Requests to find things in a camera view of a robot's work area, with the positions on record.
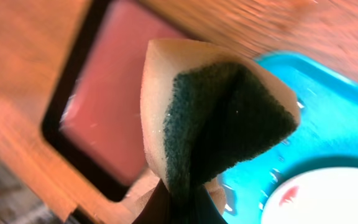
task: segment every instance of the wooden surface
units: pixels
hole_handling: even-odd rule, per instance
[[[133,198],[158,181],[150,172],[129,192],[131,197],[111,203],[40,135],[40,122],[89,3],[0,0],[0,158],[60,218],[79,205],[101,222],[130,223]]]
[[[358,81],[358,1],[142,0],[196,35],[246,57],[296,50]],[[0,0],[0,158],[55,213],[77,206],[105,223],[129,223],[133,198],[108,202],[40,136],[39,124],[88,0]]]
[[[294,50],[358,82],[358,1],[140,1],[198,37],[246,57]]]

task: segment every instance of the water droplet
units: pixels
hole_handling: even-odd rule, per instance
[[[224,206],[224,208],[225,208],[227,211],[229,211],[229,212],[232,212],[232,211],[233,211],[233,209],[232,209],[228,204],[226,204],[226,205]]]
[[[260,192],[264,195],[264,197],[269,197],[263,190],[260,190]]]
[[[273,172],[269,172],[269,174],[273,177],[274,182],[278,182],[278,179],[277,179],[276,175]]]
[[[311,90],[311,89],[308,88],[308,91],[309,91],[311,94],[313,94],[314,96],[317,96],[317,94],[316,94],[313,90]]]
[[[289,145],[291,144],[288,139],[284,139],[284,140],[282,141],[282,143],[283,143],[284,145],[286,145],[286,146],[289,146]]]
[[[301,104],[300,102],[296,102],[296,103],[297,103],[297,105],[298,105],[299,109],[303,109],[303,108],[305,108],[305,106],[304,106],[303,104]]]

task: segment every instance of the green scouring pad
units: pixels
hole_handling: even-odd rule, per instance
[[[153,40],[140,101],[150,168],[173,201],[237,162],[278,144],[299,124],[296,96],[256,63],[194,40]]]

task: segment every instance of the black frame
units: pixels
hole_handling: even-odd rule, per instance
[[[124,186],[114,179],[101,166],[79,150],[69,139],[59,131],[60,120],[66,108],[67,101],[75,87],[75,81],[80,75],[91,48],[97,37],[99,28],[109,5],[115,0],[92,0],[71,53],[62,71],[55,92],[52,96],[41,130],[44,138],[71,163],[85,178],[87,178],[109,200],[121,201],[130,186]],[[147,5],[138,3],[146,10],[152,11]],[[167,21],[173,27],[184,33],[190,39],[198,39],[180,27]]]
[[[77,207],[74,212],[71,212],[64,224],[94,224],[97,223],[92,220],[88,214],[80,207]]]

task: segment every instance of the wood grain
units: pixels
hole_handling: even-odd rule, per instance
[[[358,1],[140,1],[181,28],[245,57],[293,50],[358,82]]]
[[[80,206],[100,222],[130,223],[130,198],[109,202],[40,135],[41,119],[89,3],[0,0],[0,159],[62,219]],[[152,187],[135,187],[131,194],[140,196]]]

